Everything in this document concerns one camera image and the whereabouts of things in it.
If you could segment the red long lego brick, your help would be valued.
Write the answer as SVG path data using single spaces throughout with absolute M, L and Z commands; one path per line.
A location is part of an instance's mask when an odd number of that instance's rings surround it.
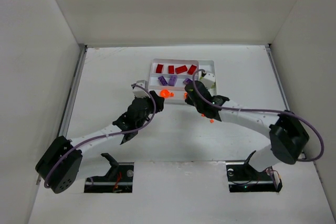
M 182 74 L 182 73 L 185 73 L 187 71 L 188 71 L 188 67 L 186 65 L 175 68 L 175 73 L 176 74 Z

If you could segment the green lego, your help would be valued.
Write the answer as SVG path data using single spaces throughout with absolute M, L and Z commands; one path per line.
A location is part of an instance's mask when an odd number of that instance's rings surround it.
M 162 74 L 163 71 L 164 71 L 164 65 L 163 64 L 157 64 L 156 69 L 155 69 L 155 73 Z

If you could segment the purple studded lego brick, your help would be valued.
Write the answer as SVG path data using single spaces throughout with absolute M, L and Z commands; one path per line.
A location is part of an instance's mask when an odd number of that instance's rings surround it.
M 177 82 L 177 75 L 171 75 L 168 81 L 168 85 L 174 87 L 176 85 L 176 82 Z

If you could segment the small purple lego brick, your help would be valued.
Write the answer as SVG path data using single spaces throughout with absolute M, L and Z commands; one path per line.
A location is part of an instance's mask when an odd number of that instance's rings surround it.
M 168 86 L 168 82 L 166 81 L 166 79 L 163 76 L 158 77 L 158 81 L 159 81 L 160 85 Z

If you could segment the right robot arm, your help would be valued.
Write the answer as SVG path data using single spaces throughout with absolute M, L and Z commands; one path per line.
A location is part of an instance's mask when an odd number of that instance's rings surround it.
M 280 162 L 295 164 L 309 140 L 305 128 L 289 111 L 246 112 L 227 97 L 211 95 L 200 81 L 189 83 L 184 89 L 185 102 L 205 117 L 245 127 L 270 140 L 269 145 L 253 151 L 245 160 L 245 165 L 257 172 Z

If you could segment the large purple rounded lego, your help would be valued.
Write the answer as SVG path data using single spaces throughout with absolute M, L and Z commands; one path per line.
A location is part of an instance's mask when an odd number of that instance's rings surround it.
M 183 83 L 184 83 L 185 85 L 188 85 L 188 84 L 192 83 L 192 80 L 189 79 L 189 78 L 186 78 L 186 79 L 183 81 Z

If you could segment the red curved lego brick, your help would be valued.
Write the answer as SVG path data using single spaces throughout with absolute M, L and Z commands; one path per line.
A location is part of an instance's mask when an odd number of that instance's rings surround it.
M 168 74 L 175 74 L 175 69 L 173 65 L 168 66 Z

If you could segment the orange arch lego piece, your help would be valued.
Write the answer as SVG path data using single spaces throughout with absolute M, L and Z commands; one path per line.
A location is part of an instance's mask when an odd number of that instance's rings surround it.
M 169 90 L 167 90 L 167 89 L 161 90 L 160 96 L 163 97 L 163 98 L 165 98 L 165 99 L 172 97 L 171 96 L 171 92 Z

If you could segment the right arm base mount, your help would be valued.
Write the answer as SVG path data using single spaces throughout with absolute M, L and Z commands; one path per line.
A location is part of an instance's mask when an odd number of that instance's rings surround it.
M 255 152 L 253 151 L 244 161 L 226 162 L 226 176 L 230 193 L 279 193 L 282 190 L 281 176 L 272 166 L 262 172 L 258 172 L 250 166 L 248 162 Z

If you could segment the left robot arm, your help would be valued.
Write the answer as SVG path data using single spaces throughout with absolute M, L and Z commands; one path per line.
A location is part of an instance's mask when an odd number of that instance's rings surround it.
M 119 164 L 109 153 L 110 145 L 133 139 L 163 109 L 164 98 L 146 91 L 142 97 L 136 95 L 126 112 L 103 129 L 71 140 L 54 139 L 35 166 L 45 188 L 59 194 L 78 179 L 115 175 Z

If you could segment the red square lego brick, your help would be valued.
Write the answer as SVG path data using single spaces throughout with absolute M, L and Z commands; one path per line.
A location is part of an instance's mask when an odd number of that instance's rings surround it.
M 193 75 L 196 70 L 197 70 L 197 65 L 191 65 L 187 71 L 187 74 Z

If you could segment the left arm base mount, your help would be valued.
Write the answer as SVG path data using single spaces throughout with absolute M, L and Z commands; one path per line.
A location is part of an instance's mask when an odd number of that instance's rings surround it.
M 89 177 L 85 181 L 84 193 L 132 193 L 134 163 L 118 163 L 110 154 L 102 153 L 109 163 L 109 170 L 103 176 Z

